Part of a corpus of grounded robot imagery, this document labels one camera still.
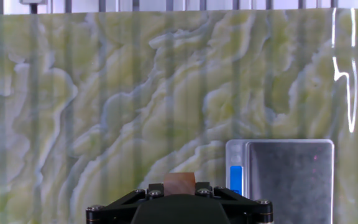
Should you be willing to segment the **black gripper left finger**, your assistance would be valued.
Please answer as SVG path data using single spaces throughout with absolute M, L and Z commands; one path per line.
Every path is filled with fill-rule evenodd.
M 163 196 L 163 184 L 149 184 L 147 189 L 135 189 L 109 205 L 88 207 L 86 224 L 111 223 L 116 218 L 131 216 L 141 203 Z

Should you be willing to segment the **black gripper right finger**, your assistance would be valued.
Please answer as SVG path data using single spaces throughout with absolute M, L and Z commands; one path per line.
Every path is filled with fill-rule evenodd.
M 273 203 L 267 199 L 251 200 L 226 187 L 212 187 L 209 182 L 197 182 L 195 195 L 218 202 L 230 223 L 273 223 Z

